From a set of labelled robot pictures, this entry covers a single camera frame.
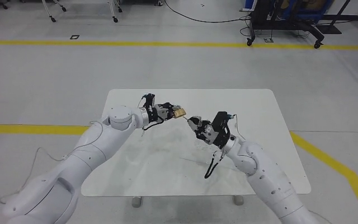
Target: white table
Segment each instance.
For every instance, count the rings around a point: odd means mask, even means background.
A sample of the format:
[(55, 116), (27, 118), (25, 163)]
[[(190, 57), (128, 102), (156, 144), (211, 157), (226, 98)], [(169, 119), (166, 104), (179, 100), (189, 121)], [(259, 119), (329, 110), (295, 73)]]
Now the white table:
[[(213, 120), (218, 111), (237, 114), (241, 134), (271, 154), (297, 193), (311, 191), (271, 90), (111, 90), (103, 113), (116, 105), (136, 107), (149, 92), (156, 95), (157, 104), (181, 105), (188, 118), (199, 115)], [(229, 121), (231, 132), (237, 134), (234, 124), (234, 119)], [(82, 185), (84, 196), (255, 194), (244, 173), (227, 157), (204, 179), (217, 148), (196, 139), (185, 119), (171, 119), (141, 135), (142, 130), (136, 130), (110, 160), (89, 175)]]

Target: gray floor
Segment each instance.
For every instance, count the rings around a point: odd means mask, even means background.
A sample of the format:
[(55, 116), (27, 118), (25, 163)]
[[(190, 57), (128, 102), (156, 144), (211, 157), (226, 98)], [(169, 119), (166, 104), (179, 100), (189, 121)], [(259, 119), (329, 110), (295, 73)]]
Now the gray floor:
[[(242, 2), (169, 0), (176, 10), (202, 20), (227, 20)], [(244, 22), (202, 24), (166, 6), (123, 6), (111, 20), (108, 4), (13, 1), (0, 10), (1, 40), (185, 41), (244, 43)], [(358, 24), (337, 25), (328, 45), (358, 45)], [(270, 32), (262, 32), (257, 39)], [(274, 32), (275, 43), (313, 44), (291, 32)], [(290, 130), (358, 172), (358, 52), (261, 48), (155, 48), (113, 46), (0, 45), (0, 124), (86, 125), (98, 118), (113, 88), (269, 88)], [(78, 136), (0, 135), (0, 194), (19, 187), (37, 147), (55, 156), (70, 152)], [(356, 223), (358, 201), (346, 179), (297, 147), (312, 185), (301, 195), (307, 207), (332, 223)], [(55, 165), (40, 155), (34, 175)], [(81, 197), (69, 223), (279, 223), (256, 196), (243, 207), (230, 197), (145, 198), (139, 209), (130, 198)], [(0, 223), (5, 220), (0, 216)]]

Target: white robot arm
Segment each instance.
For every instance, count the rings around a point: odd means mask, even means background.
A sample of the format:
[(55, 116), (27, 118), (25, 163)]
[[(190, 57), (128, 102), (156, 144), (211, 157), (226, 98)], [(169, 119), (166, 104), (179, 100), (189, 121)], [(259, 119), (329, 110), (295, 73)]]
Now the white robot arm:
[[(79, 139), (74, 150), (47, 174), (38, 176), (6, 203), (8, 224), (65, 224), (73, 214), (80, 187), (87, 176), (110, 159), (137, 128), (148, 128), (185, 115), (184, 109), (170, 103), (154, 105), (154, 95), (145, 95), (142, 108), (120, 106), (96, 121)], [(255, 143), (242, 142), (230, 134), (227, 122), (232, 116), (219, 112), (211, 123), (192, 117), (189, 126), (198, 139), (218, 146), (223, 155), (247, 175), (257, 196), (284, 224), (316, 224), (299, 200), (285, 173)], [(207, 172), (208, 178), (213, 172)]]
[[(224, 155), (228, 156), (236, 168), (246, 174), (256, 195), (283, 224), (318, 224), (298, 198), (286, 174), (265, 150), (256, 143), (242, 141), (240, 137), (230, 134), (227, 122), (233, 117), (221, 111), (213, 122), (194, 116), (188, 119), (188, 124), (198, 139), (220, 148), (221, 159)], [(216, 165), (210, 171), (211, 163), (205, 178), (211, 175)]]
[[(154, 105), (154, 95), (143, 97), (142, 108), (111, 108), (108, 116), (85, 131), (64, 161), (10, 198), (3, 210), (10, 218), (8, 224), (65, 224), (76, 208), (84, 180), (109, 160), (136, 128), (147, 130), (185, 115), (180, 106), (168, 102)], [(151, 122), (156, 123), (144, 128)]]

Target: stand leg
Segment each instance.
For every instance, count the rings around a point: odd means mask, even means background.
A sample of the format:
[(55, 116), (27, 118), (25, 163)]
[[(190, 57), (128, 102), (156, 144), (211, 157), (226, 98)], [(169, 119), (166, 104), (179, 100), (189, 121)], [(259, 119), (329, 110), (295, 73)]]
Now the stand leg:
[(237, 206), (242, 206), (244, 204), (244, 198), (241, 195), (234, 195), (233, 202)]
[(118, 19), (114, 16), (113, 6), (112, 6), (112, 0), (110, 0), (110, 8), (112, 13), (113, 22), (118, 22)]
[(62, 11), (64, 12), (67, 11), (66, 8), (63, 5), (61, 5), (57, 0), (52, 0), (52, 1), (54, 1), (59, 7), (61, 7)]
[(139, 208), (142, 205), (142, 197), (133, 197), (132, 206), (133, 208)]
[(46, 9), (47, 14), (48, 14), (49, 17), (51, 18), (51, 21), (52, 21), (52, 22), (56, 22), (55, 18), (52, 17), (52, 15), (51, 15), (49, 9), (47, 8), (46, 1), (45, 1), (45, 0), (42, 0), (42, 2), (43, 2), (43, 4), (44, 4), (44, 7), (45, 7), (45, 9)]
[(255, 32), (253, 30), (253, 27), (252, 27), (252, 21), (250, 21), (250, 25), (248, 27), (249, 31), (250, 31), (250, 36), (251, 36), (251, 39), (250, 38), (246, 38), (247, 39), (247, 46), (251, 46), (252, 45), (252, 42), (255, 40)]

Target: yellow floor line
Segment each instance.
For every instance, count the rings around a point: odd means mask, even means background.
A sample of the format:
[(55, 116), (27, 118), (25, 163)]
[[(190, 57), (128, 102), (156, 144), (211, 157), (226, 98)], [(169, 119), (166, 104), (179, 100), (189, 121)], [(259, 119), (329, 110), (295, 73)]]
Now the yellow floor line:
[(316, 157), (317, 159), (324, 162), (326, 165), (331, 167), (332, 169), (336, 170), (338, 173), (343, 175), (351, 185), (353, 192), (358, 199), (358, 175), (351, 169), (349, 169), (344, 164), (338, 162), (334, 158), (332, 158), (329, 154), (323, 152), (316, 146), (312, 145), (311, 143), (304, 140), (299, 135), (290, 132), (293, 142), (299, 146), (300, 148), (306, 150), (308, 153)]
[(0, 134), (80, 135), (87, 128), (87, 126), (0, 124)]
[[(246, 43), (210, 42), (162, 42), (162, 41), (85, 41), (85, 40), (0, 40), (0, 45), (50, 45), (50, 46), (166, 46), (196, 48), (249, 48)], [(309, 44), (263, 44), (254, 43), (250, 48), (304, 49), (312, 50)], [(358, 50), (358, 45), (322, 45), (326, 50)]]
[[(65, 125), (26, 125), (26, 124), (0, 124), (0, 134), (62, 134), (81, 135), (88, 126)], [(294, 132), (290, 132), (293, 142), (300, 148), (324, 162), (326, 165), (343, 175), (349, 182), (358, 199), (358, 176), (344, 164), (332, 158), (316, 146), (304, 140)]]

